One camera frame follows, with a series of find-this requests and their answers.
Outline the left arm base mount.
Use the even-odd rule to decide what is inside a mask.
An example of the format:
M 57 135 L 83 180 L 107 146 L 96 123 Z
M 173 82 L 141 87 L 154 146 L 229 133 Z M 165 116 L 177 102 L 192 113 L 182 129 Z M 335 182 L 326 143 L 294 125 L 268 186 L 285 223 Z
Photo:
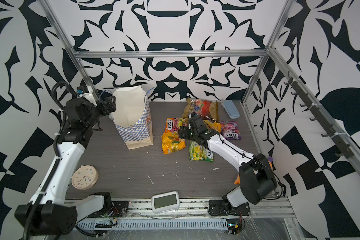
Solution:
M 110 193 L 106 193 L 106 192 L 98 192 L 92 194 L 92 196 L 97 196 L 97 195 L 104 197 L 103 208 L 97 212 L 90 214 L 88 216 L 89 218 L 100 218 L 105 214 L 113 218 L 118 218 L 122 215 L 123 212 L 125 213 L 128 212 L 129 203 L 130 203 L 129 201 L 121 201 L 121 200 L 113 201 Z

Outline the checkered paper bag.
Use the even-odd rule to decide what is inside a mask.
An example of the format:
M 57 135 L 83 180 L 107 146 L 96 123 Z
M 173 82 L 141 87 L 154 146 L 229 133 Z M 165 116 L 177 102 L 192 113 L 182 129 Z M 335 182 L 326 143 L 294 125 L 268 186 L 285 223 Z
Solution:
M 142 87 L 119 88 L 113 122 L 129 150 L 153 145 L 153 126 L 148 93 Z

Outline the yellow snack bag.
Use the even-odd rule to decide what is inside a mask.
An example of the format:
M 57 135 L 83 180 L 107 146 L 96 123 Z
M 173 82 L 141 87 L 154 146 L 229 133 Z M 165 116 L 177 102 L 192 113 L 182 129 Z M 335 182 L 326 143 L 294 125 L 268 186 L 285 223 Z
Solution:
M 222 125 L 220 123 L 212 121 L 212 120 L 204 120 L 204 123 L 206 124 L 208 129 L 216 130 L 218 133 L 221 132 Z

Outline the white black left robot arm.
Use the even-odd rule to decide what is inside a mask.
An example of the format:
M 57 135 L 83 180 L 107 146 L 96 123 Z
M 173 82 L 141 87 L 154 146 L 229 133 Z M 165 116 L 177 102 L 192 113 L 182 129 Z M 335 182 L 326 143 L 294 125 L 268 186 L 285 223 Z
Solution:
M 53 143 L 55 157 L 38 190 L 27 205 L 19 205 L 15 218 L 24 227 L 23 239 L 33 236 L 69 234 L 78 222 L 93 214 L 103 214 L 112 201 L 108 193 L 98 193 L 66 205 L 72 176 L 90 138 L 93 126 L 116 110 L 116 98 L 91 103 L 85 97 L 69 100 L 64 106 L 61 128 Z

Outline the orange Fox's fruits candy bag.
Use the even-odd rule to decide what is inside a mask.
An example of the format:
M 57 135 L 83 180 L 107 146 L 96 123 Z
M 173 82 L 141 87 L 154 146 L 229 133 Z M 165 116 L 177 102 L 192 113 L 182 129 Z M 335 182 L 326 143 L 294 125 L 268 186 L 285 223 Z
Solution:
M 188 118 L 167 118 L 165 133 L 177 133 L 180 127 L 187 125 Z

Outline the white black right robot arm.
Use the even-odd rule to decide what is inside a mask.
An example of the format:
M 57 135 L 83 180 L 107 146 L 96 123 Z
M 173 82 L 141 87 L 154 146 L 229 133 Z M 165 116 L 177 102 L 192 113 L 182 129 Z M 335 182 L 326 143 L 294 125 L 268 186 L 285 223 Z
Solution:
M 218 154 L 238 171 L 240 186 L 223 197 L 228 206 L 238 208 L 247 203 L 256 205 L 279 186 L 266 156 L 254 155 L 235 146 L 218 131 L 208 129 L 197 114 L 192 113 L 188 126 L 181 126 L 178 133 L 181 139 L 194 141 Z

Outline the green Fox's candy bag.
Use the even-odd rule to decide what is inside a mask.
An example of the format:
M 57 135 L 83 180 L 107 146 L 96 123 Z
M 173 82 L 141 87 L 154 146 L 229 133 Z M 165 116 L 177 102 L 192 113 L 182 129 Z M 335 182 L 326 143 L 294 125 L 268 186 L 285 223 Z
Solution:
M 200 146 L 198 143 L 191 141 L 189 146 L 190 161 L 207 161 L 214 162 L 214 156 L 211 150 Z

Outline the yellow mango candy bag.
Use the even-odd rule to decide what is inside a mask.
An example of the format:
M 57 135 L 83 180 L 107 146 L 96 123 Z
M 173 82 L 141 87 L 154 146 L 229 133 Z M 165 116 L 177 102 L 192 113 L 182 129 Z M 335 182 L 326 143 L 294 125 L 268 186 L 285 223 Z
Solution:
M 163 133 L 161 139 L 164 155 L 178 152 L 186 147 L 185 140 L 179 137 L 178 132 Z

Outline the gold fruit gummy bag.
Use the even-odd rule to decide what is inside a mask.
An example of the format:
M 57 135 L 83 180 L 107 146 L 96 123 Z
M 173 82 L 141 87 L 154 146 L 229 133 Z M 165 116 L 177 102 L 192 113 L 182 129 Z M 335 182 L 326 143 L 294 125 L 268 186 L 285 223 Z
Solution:
M 203 120 L 219 121 L 218 102 L 211 102 L 201 99 L 186 99 L 187 105 L 183 111 L 183 118 L 188 118 L 192 113 L 196 113 Z

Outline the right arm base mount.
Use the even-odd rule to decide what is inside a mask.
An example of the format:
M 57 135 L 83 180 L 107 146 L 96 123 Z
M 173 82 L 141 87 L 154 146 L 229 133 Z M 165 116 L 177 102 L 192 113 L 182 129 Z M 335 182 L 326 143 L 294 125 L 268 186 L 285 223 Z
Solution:
M 250 211 L 249 203 L 244 203 L 239 207 L 233 207 L 229 203 L 226 195 L 224 195 L 221 200 L 209 200 L 208 214 L 212 217 L 249 216 Z

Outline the purple candy bag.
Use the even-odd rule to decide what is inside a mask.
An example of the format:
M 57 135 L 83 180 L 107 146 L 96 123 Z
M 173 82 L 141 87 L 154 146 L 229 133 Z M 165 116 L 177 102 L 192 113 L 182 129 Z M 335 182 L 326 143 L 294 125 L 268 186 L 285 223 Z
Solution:
M 221 135 L 227 140 L 241 140 L 241 134 L 237 122 L 220 121 Z

